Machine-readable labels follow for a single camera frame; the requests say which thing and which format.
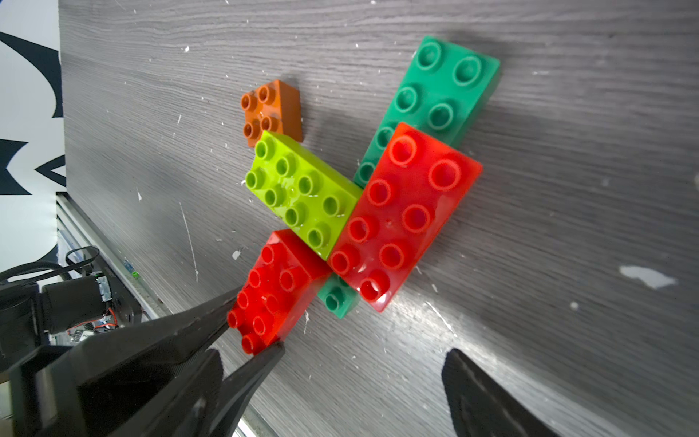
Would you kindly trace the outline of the green lego brick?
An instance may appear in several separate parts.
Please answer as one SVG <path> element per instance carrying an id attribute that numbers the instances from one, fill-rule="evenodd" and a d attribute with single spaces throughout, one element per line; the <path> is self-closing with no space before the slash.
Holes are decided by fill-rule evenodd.
<path id="1" fill-rule="evenodd" d="M 458 150 L 500 80 L 496 58 L 427 36 L 391 100 L 353 177 L 362 191 L 405 123 Z"/>

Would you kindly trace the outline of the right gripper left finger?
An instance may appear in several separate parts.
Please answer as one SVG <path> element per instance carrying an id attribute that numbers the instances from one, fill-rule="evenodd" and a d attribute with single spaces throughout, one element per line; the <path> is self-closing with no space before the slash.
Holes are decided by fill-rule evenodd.
<path id="1" fill-rule="evenodd" d="M 284 342 L 275 342 L 222 381 L 209 436 L 233 435 L 252 396 L 284 353 Z"/>

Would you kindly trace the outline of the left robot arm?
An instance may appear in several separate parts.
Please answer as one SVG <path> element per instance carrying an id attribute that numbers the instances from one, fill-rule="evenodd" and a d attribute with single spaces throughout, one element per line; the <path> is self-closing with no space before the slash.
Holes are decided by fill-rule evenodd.
<path id="1" fill-rule="evenodd" d="M 107 309 L 109 280 L 67 278 L 55 264 L 1 275 L 1 347 L 9 385 L 5 436 L 229 436 L 256 390 L 258 365 L 223 372 L 213 348 L 232 293 L 100 333 L 75 346 L 51 334 Z"/>

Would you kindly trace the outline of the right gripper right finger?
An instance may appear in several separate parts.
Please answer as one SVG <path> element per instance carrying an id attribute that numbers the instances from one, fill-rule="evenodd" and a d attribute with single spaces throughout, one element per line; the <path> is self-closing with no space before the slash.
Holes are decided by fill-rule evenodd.
<path id="1" fill-rule="evenodd" d="M 446 354 L 442 383 L 458 436 L 558 436 L 458 349 Z"/>

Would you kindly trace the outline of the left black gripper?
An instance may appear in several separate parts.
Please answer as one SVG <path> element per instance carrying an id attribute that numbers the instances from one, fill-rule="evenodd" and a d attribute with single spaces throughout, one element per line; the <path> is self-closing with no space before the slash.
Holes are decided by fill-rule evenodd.
<path id="1" fill-rule="evenodd" d="M 43 345 L 9 368 L 11 436 L 209 436 L 223 375 L 213 343 L 236 301 Z"/>

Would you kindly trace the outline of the lime lego brick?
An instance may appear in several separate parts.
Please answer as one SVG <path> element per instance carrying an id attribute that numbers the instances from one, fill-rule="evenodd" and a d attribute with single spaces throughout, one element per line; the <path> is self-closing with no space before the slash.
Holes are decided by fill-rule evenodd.
<path id="1" fill-rule="evenodd" d="M 248 189 L 327 260 L 362 189 L 288 136 L 265 131 L 254 153 Z"/>

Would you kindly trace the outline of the red lego brick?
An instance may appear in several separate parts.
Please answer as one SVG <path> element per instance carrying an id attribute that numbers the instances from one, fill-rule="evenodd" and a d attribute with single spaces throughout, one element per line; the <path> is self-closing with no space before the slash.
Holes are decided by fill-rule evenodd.
<path id="1" fill-rule="evenodd" d="M 482 171 L 401 123 L 329 255 L 331 269 L 384 311 Z"/>
<path id="2" fill-rule="evenodd" d="M 285 340 L 329 276 L 327 262 L 291 229 L 273 231 L 227 316 L 244 353 Z"/>

